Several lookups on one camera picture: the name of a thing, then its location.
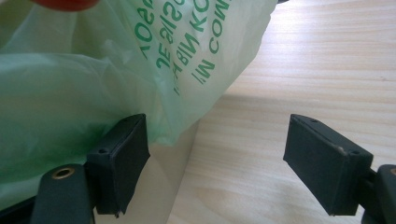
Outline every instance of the screw hole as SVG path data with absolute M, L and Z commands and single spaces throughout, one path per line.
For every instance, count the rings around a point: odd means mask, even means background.
M 69 177 L 70 175 L 72 175 L 75 172 L 75 169 L 71 168 L 71 167 L 66 167 L 63 169 L 60 169 L 56 172 L 54 172 L 52 174 L 52 178 L 53 179 L 64 179 Z

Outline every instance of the wood grain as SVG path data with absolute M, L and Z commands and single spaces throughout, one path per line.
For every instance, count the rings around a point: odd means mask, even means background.
M 201 120 L 168 223 L 360 223 L 329 217 L 282 161 L 290 114 L 396 163 L 396 2 L 291 0 Z

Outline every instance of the plastic bag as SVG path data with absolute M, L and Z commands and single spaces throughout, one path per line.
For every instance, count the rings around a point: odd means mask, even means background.
M 0 5 L 0 207 L 14 200 L 12 184 L 34 194 L 31 178 L 83 162 L 132 114 L 147 114 L 151 143 L 173 144 L 253 60 L 275 6 L 102 0 L 71 13 Z

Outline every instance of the light wood surface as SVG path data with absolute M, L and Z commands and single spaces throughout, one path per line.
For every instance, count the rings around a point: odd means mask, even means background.
M 201 120 L 170 224 L 360 223 L 329 217 L 282 161 L 290 114 L 396 163 L 396 2 L 291 0 Z

